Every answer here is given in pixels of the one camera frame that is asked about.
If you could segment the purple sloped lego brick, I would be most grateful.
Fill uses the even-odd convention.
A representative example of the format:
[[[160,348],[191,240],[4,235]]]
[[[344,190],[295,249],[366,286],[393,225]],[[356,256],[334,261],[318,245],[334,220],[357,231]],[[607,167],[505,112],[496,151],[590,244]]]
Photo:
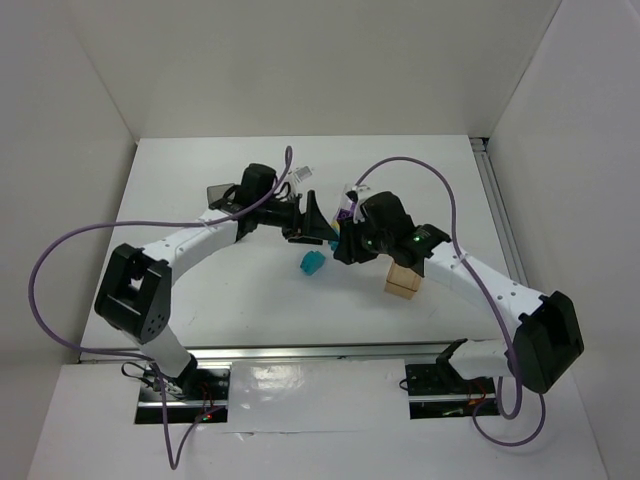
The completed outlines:
[[[338,215],[337,215],[336,219],[337,219],[338,221],[342,221],[342,220],[345,220],[345,219],[351,218],[352,216],[353,216],[353,213],[352,213],[351,211],[347,211],[347,210],[340,210],[340,211],[338,212]]]

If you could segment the teal lego figure piece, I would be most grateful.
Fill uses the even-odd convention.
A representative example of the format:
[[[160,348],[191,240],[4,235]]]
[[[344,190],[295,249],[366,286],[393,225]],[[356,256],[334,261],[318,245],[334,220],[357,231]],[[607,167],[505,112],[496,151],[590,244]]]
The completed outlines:
[[[307,252],[300,262],[300,270],[307,276],[312,276],[318,272],[325,264],[326,256],[320,251]]]

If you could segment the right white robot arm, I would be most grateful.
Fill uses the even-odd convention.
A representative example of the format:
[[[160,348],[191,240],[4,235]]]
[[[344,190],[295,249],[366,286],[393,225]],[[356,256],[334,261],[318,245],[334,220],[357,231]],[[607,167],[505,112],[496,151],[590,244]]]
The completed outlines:
[[[496,317],[494,340],[453,342],[439,361],[464,380],[512,376],[537,394],[547,393],[584,351],[572,300],[519,284],[457,247],[446,232],[417,225],[389,191],[352,187],[339,210],[336,260],[350,265],[387,255],[469,304]]]

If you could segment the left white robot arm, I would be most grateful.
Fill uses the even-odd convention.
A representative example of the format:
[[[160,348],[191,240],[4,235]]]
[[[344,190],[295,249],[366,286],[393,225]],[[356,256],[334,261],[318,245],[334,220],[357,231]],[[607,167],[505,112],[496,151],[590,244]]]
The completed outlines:
[[[188,270],[229,247],[258,226],[277,227],[290,243],[320,245],[337,233],[322,215],[315,194],[304,208],[297,195],[277,198],[273,168],[252,163],[238,184],[224,186],[196,227],[183,228],[135,248],[119,245],[111,254],[94,310],[151,358],[165,378],[184,394],[195,395],[215,383],[171,331],[171,290]]]

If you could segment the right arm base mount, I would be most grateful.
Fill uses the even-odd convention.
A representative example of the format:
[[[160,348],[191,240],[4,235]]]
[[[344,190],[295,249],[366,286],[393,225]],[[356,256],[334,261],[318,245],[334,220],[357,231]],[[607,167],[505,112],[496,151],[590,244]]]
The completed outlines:
[[[496,388],[489,378],[444,380],[435,364],[406,364],[398,382],[408,394],[409,414],[416,419],[498,416]]]

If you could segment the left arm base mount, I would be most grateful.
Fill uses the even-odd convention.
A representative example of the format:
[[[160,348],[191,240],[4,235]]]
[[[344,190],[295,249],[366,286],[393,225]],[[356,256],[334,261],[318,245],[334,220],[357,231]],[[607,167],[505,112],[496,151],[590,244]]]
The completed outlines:
[[[136,380],[140,387],[134,423],[138,425],[159,425],[163,423],[162,397],[159,380],[147,365],[124,362],[121,374]],[[198,415],[203,415],[203,423],[226,423],[228,418],[228,398],[231,380],[229,365],[214,364],[205,368],[205,382],[200,382],[194,390],[185,393],[175,383],[166,380],[166,406],[169,424],[189,424]]]

